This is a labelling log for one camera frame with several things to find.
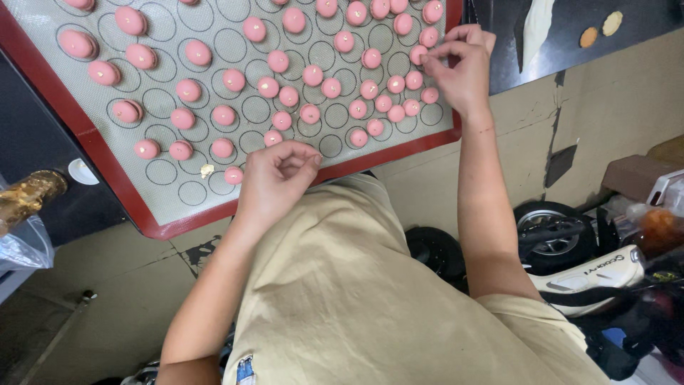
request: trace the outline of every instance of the macaron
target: macaron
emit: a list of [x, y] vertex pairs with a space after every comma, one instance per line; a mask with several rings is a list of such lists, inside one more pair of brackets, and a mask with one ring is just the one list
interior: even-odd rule
[[240, 184], [242, 183], [242, 177], [244, 173], [239, 167], [230, 166], [223, 172], [223, 178], [228, 184]]
[[169, 146], [169, 154], [175, 160], [188, 160], [192, 156], [192, 145], [186, 140], [176, 140]]
[[335, 79], [334, 77], [329, 77], [323, 81], [323, 84], [321, 85], [321, 92], [323, 92], [323, 95], [325, 95], [327, 98], [334, 99], [340, 96], [340, 92], [342, 92], [342, 85], [340, 84], [339, 80]]
[[435, 87], [429, 87], [421, 92], [421, 100], [425, 104], [433, 104], [439, 99], [439, 90]]
[[357, 147], [363, 147], [368, 143], [368, 134], [362, 129], [355, 129], [349, 136], [350, 142]]
[[340, 31], [335, 35], [335, 49], [341, 53], [347, 53], [354, 48], [354, 35], [349, 31]]
[[171, 112], [171, 124], [178, 129], [190, 129], [195, 124], [195, 114], [187, 108], [177, 108]]
[[376, 20], [382, 20], [389, 14], [389, 0], [372, 0], [371, 16]]
[[276, 129], [279, 129], [280, 131], [285, 131], [286, 129], [289, 129], [292, 126], [292, 116], [288, 114], [285, 111], [278, 111], [275, 114], [273, 114], [273, 117], [271, 118], [271, 123], [273, 123], [273, 127]]
[[245, 75], [237, 69], [223, 71], [223, 85], [233, 92], [240, 92], [245, 86]]
[[128, 35], [140, 36], [147, 32], [147, 18], [133, 7], [124, 5], [116, 8], [114, 21]]
[[287, 71], [287, 67], [290, 66], [290, 58], [287, 57], [285, 52], [279, 49], [274, 49], [269, 52], [266, 62], [268, 63], [268, 68], [275, 73], [284, 73]]
[[363, 99], [371, 100], [378, 96], [378, 85], [370, 79], [361, 83], [360, 90]]
[[272, 129], [263, 135], [263, 144], [265, 144], [266, 147], [277, 145], [280, 142], [282, 142], [282, 135], [280, 135], [280, 132], [277, 132], [275, 129]]
[[287, 8], [282, 14], [282, 26], [292, 34], [299, 34], [306, 27], [306, 17], [299, 8]]
[[400, 14], [408, 7], [408, 0], [389, 0], [389, 10], [393, 14]]
[[423, 7], [423, 20], [427, 24], [435, 24], [442, 17], [444, 7], [439, 0], [431, 0]]
[[220, 125], [231, 125], [235, 122], [235, 111], [227, 105], [217, 105], [211, 111], [211, 117]]
[[300, 110], [300, 116], [305, 123], [313, 124], [321, 118], [321, 112], [313, 104], [304, 104]]
[[423, 74], [420, 71], [410, 71], [406, 74], [406, 87], [409, 90], [417, 90], [423, 86]]
[[411, 52], [408, 53], [408, 57], [411, 59], [411, 62], [413, 64], [416, 64], [417, 66], [422, 65], [421, 62], [421, 55], [427, 55], [428, 54], [428, 49], [425, 48], [424, 45], [417, 45], [411, 49]]
[[376, 99], [376, 110], [378, 112], [387, 112], [392, 108], [392, 98], [387, 95], [380, 95]]
[[69, 56], [79, 59], [92, 59], [97, 56], [97, 41], [85, 32], [67, 29], [60, 33], [57, 40]]
[[260, 18], [249, 16], [242, 23], [242, 32], [247, 39], [253, 42], [260, 42], [266, 37], [266, 26]]
[[176, 84], [176, 95], [184, 101], [197, 101], [202, 96], [202, 88], [194, 80], [183, 79]]
[[159, 155], [159, 143], [152, 139], [143, 139], [133, 146], [133, 150], [143, 159], [152, 159]]
[[337, 0], [316, 0], [316, 10], [323, 17], [333, 17], [337, 12]]
[[380, 119], [371, 119], [366, 123], [366, 131], [371, 136], [378, 136], [384, 131], [384, 124]]
[[142, 107], [134, 100], [125, 99], [117, 101], [111, 111], [120, 121], [124, 123], [135, 123], [142, 119]]
[[404, 107], [400, 105], [393, 105], [392, 108], [390, 108], [387, 112], [387, 117], [392, 123], [399, 123], [402, 121], [402, 119], [404, 119], [405, 116], [406, 111], [404, 111]]
[[144, 44], [131, 44], [126, 48], [126, 60], [135, 68], [153, 69], [157, 65], [157, 54]]
[[110, 62], [102, 60], [93, 60], [88, 63], [88, 75], [90, 79], [103, 86], [113, 86], [121, 81], [119, 68]]
[[406, 35], [411, 32], [412, 26], [413, 18], [409, 14], [399, 14], [394, 18], [394, 32], [397, 32], [397, 35]]
[[349, 104], [349, 115], [354, 119], [363, 119], [368, 112], [368, 106], [363, 100], [355, 100]]
[[211, 152], [219, 158], [227, 158], [233, 154], [235, 146], [226, 138], [218, 138], [211, 143]]
[[302, 79], [307, 86], [316, 87], [323, 81], [323, 70], [316, 64], [306, 66]]
[[280, 85], [274, 78], [265, 76], [259, 79], [259, 82], [256, 84], [256, 89], [259, 90], [261, 96], [272, 99], [276, 97], [278, 91], [280, 91]]
[[368, 15], [366, 6], [360, 1], [352, 1], [347, 6], [347, 23], [350, 25], [359, 26], [363, 24], [366, 20], [366, 15]]
[[421, 104], [415, 99], [408, 99], [402, 105], [406, 116], [416, 116], [421, 111]]
[[420, 45], [424, 45], [427, 48], [432, 48], [434, 47], [435, 44], [437, 44], [437, 40], [439, 39], [439, 32], [435, 27], [427, 27], [421, 31], [421, 34], [418, 36], [418, 43]]
[[207, 66], [211, 63], [211, 50], [199, 40], [191, 40], [185, 45], [185, 57], [196, 66]]
[[280, 102], [286, 107], [294, 107], [299, 103], [299, 94], [294, 87], [285, 86], [281, 88], [278, 97]]
[[361, 54], [361, 64], [367, 69], [376, 69], [381, 61], [382, 55], [375, 48], [368, 48]]
[[399, 75], [394, 75], [387, 80], [387, 89], [393, 94], [398, 94], [406, 87], [406, 81]]

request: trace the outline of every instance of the macaron shell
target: macaron shell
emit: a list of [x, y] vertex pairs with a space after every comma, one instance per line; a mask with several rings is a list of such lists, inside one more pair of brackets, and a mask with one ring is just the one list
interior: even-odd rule
[[93, 60], [88, 64], [88, 75], [90, 79], [103, 86], [113, 86], [121, 80], [119, 68], [102, 60]]

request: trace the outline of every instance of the tire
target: tire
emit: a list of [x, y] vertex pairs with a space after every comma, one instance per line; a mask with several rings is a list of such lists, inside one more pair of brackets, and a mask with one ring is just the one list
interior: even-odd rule
[[584, 224], [584, 230], [572, 238], [558, 240], [557, 244], [566, 245], [565, 249], [547, 249], [548, 245], [539, 244], [526, 256], [525, 262], [531, 265], [528, 270], [534, 275], [550, 275], [571, 269], [591, 259], [596, 251], [596, 234], [589, 218], [576, 209], [556, 202], [528, 202], [513, 210], [518, 230], [529, 227], [535, 219], [577, 218]]

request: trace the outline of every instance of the silicone baking mat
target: silicone baking mat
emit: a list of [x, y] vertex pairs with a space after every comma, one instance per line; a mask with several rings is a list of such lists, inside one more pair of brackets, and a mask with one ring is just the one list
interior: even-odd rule
[[[426, 26], [421, 9], [427, 0], [409, 2], [405, 12], [412, 16], [413, 28], [406, 36], [393, 32], [393, 14], [377, 21], [369, 13], [360, 27], [348, 25], [346, 0], [339, 0], [339, 9], [332, 18], [320, 16], [312, 0], [290, 0], [285, 6], [270, 0], [199, 0], [196, 5], [175, 0], [96, 0], [96, 7], [91, 12], [76, 10], [62, 0], [2, 1], [104, 138], [159, 227], [236, 200], [239, 185], [227, 184], [223, 170], [228, 166], [244, 167], [247, 153], [264, 148], [263, 135], [273, 129], [271, 116], [278, 110], [288, 111], [293, 117], [293, 127], [283, 132], [283, 137], [319, 149], [324, 155], [324, 168], [364, 159], [383, 149], [454, 127], [451, 108], [443, 99], [432, 105], [421, 102], [418, 116], [407, 116], [396, 124], [389, 122], [386, 114], [376, 112], [373, 101], [367, 101], [369, 111], [361, 120], [350, 117], [347, 112], [351, 101], [361, 99], [358, 87], [366, 79], [374, 80], [383, 90], [381, 94], [389, 95], [399, 104], [406, 99], [420, 100], [424, 87], [433, 85], [432, 79], [425, 76], [424, 86], [415, 91], [406, 89], [394, 95], [385, 89], [390, 76], [405, 76], [410, 70], [422, 69], [410, 63], [408, 52], [417, 44], [419, 32]], [[118, 29], [114, 10], [119, 5], [130, 5], [145, 14], [149, 22], [147, 35], [129, 36]], [[281, 18], [287, 6], [298, 7], [306, 15], [303, 32], [290, 34], [282, 28]], [[267, 37], [263, 42], [253, 43], [244, 38], [241, 22], [247, 16], [264, 20]], [[445, 24], [445, 17], [435, 24], [442, 35]], [[97, 60], [114, 63], [122, 72], [122, 81], [114, 87], [91, 81], [86, 72], [89, 60], [74, 59], [57, 44], [57, 35], [65, 29], [92, 35], [99, 44]], [[341, 29], [354, 34], [354, 49], [349, 53], [339, 53], [333, 48], [334, 35]], [[209, 45], [213, 54], [209, 66], [196, 66], [187, 60], [184, 47], [191, 39]], [[135, 42], [149, 45], [157, 52], [159, 64], [155, 69], [138, 70], [126, 61], [124, 51], [127, 45]], [[361, 53], [369, 47], [379, 49], [382, 54], [382, 64], [374, 70], [360, 64]], [[289, 56], [289, 69], [282, 74], [271, 71], [265, 61], [273, 49], [285, 51]], [[341, 82], [340, 97], [327, 99], [320, 87], [304, 85], [302, 71], [309, 64], [319, 65], [325, 77], [335, 77]], [[245, 73], [247, 85], [241, 92], [231, 92], [224, 87], [221, 74], [229, 68]], [[288, 108], [278, 98], [263, 98], [255, 88], [262, 76], [274, 77], [280, 86], [296, 88], [300, 93], [299, 104]], [[200, 84], [202, 97], [198, 101], [188, 103], [175, 95], [176, 83], [185, 78]], [[143, 105], [144, 118], [133, 124], [114, 118], [111, 105], [121, 99], [133, 99]], [[298, 111], [304, 103], [319, 107], [321, 119], [318, 123], [308, 125], [299, 119]], [[219, 104], [229, 105], [236, 111], [233, 125], [225, 127], [213, 121], [211, 111]], [[170, 124], [171, 111], [177, 107], [193, 111], [195, 126], [179, 130]], [[365, 128], [367, 120], [372, 118], [382, 119], [385, 131], [378, 137], [370, 137], [368, 144], [359, 149], [349, 141], [349, 135], [354, 129]], [[134, 154], [133, 145], [143, 138], [152, 138], [160, 144], [159, 157], [143, 160]], [[231, 157], [218, 158], [212, 153], [211, 143], [217, 138], [228, 138], [235, 144]], [[177, 161], [168, 154], [169, 145], [178, 139], [193, 145], [194, 154], [189, 160]], [[200, 177], [203, 164], [215, 166], [215, 172], [205, 179]], [[122, 202], [130, 213], [131, 208], [123, 199]]]

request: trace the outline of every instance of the tiled floor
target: tiled floor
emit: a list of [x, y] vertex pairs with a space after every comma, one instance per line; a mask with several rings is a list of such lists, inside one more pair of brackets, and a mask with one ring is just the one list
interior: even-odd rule
[[[599, 192], [608, 162], [684, 134], [683, 47], [684, 29], [569, 69], [564, 82], [553, 75], [492, 97], [512, 205], [541, 196], [581, 205]], [[576, 143], [571, 170], [545, 189], [550, 151]], [[373, 170], [405, 227], [458, 235], [459, 155], [457, 142]], [[62, 247], [55, 268], [35, 273], [22, 289], [73, 299], [91, 288], [98, 298], [34, 383], [90, 384], [157, 358], [171, 317], [228, 224], [167, 242], [125, 224]]]

